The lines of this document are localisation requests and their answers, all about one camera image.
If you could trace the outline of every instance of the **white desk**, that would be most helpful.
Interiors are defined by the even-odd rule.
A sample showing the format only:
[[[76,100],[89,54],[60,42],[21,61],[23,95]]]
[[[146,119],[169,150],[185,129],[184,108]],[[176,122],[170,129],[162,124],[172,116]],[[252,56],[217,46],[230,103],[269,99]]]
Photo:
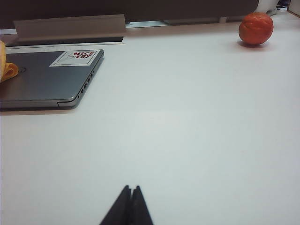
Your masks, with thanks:
[[[70,111],[1,113],[1,224],[98,225],[129,184],[156,225],[300,221],[300,19],[128,29]]]

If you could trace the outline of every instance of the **orange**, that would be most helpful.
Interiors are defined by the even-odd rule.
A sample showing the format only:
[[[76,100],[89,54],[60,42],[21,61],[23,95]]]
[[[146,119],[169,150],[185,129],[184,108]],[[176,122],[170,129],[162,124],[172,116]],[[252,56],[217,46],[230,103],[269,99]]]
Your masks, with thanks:
[[[244,17],[239,27],[240,38],[250,45],[259,45],[273,33],[273,20],[265,13],[250,13]]]

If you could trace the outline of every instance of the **banana peel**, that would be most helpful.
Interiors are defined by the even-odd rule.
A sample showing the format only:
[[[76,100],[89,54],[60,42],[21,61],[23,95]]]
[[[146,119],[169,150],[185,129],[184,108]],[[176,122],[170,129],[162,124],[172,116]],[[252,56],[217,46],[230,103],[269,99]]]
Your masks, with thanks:
[[[19,68],[16,64],[6,62],[5,44],[0,41],[0,83],[16,76],[19,73]]]

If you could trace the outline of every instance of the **black object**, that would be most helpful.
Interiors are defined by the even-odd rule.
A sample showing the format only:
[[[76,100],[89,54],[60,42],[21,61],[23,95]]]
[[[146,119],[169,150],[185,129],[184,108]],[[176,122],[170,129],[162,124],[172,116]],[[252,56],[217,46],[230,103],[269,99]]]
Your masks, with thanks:
[[[124,14],[126,22],[242,16],[259,0],[9,0],[0,8],[0,28],[14,28],[15,20]]]
[[[100,225],[153,225],[139,186],[125,186]]]

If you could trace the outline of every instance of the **laptop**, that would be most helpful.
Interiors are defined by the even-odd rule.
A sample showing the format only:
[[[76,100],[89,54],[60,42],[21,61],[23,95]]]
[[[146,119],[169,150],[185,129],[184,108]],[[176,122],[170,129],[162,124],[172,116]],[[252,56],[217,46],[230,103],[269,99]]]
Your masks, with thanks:
[[[7,54],[19,74],[0,83],[0,110],[75,108],[103,55],[103,50]]]

